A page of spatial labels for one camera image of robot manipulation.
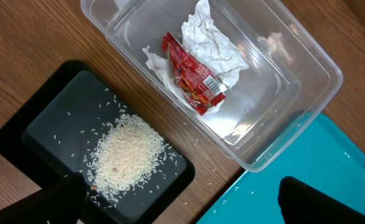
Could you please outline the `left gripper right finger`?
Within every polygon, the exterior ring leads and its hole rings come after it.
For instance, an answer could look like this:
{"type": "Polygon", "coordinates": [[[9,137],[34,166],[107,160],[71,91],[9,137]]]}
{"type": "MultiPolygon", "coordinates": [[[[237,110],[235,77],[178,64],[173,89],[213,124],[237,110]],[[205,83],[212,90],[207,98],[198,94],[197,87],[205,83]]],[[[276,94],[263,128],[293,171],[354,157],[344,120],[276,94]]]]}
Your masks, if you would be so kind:
{"type": "Polygon", "coordinates": [[[365,224],[362,213],[291,176],[280,181],[277,200],[286,224],[365,224]]]}

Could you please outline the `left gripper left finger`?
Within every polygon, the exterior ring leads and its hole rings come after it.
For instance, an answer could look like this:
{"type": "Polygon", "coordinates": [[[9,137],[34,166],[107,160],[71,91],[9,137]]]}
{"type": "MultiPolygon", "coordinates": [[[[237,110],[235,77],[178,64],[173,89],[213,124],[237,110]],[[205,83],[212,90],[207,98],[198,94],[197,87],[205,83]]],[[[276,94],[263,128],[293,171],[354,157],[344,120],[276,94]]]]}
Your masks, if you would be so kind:
{"type": "Polygon", "coordinates": [[[0,210],[0,223],[77,223],[87,200],[86,182],[73,173],[0,210]]]}

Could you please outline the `red snack wrapper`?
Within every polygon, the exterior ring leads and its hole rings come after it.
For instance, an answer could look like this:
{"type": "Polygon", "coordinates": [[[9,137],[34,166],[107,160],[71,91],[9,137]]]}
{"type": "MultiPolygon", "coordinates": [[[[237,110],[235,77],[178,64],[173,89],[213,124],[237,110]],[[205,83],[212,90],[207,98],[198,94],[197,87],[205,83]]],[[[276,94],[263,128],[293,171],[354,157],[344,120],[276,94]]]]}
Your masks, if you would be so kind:
{"type": "Polygon", "coordinates": [[[225,99],[225,86],[170,33],[163,36],[161,48],[173,68],[178,88],[200,115],[204,115],[225,99]]]}

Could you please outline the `white napkin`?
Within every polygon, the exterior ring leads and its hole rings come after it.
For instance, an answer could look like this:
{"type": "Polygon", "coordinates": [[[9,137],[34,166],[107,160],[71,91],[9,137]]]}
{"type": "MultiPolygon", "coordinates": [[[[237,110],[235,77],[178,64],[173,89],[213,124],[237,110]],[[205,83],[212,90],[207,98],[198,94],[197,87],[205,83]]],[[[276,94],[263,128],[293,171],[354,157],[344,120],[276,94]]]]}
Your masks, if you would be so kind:
{"type": "MultiPolygon", "coordinates": [[[[157,54],[149,51],[150,46],[142,48],[144,54],[148,57],[146,65],[149,69],[154,71],[161,83],[168,89],[175,98],[177,98],[184,106],[188,107],[191,111],[194,108],[186,101],[185,96],[177,85],[172,66],[168,59],[162,58],[157,54]]],[[[199,48],[194,50],[195,58],[204,64],[206,67],[212,70],[212,72],[220,72],[220,69],[211,68],[211,62],[216,59],[210,52],[206,52],[205,49],[199,48]]]]}

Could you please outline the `white printed paper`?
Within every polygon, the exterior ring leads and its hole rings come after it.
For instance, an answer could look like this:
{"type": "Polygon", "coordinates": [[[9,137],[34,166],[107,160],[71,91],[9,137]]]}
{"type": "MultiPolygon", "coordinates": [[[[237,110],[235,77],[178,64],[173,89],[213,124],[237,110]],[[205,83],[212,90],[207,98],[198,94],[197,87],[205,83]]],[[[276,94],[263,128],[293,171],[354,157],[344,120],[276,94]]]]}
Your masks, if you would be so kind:
{"type": "Polygon", "coordinates": [[[215,25],[208,0],[200,0],[181,26],[182,45],[221,82],[232,88],[249,68],[238,48],[215,25]]]}

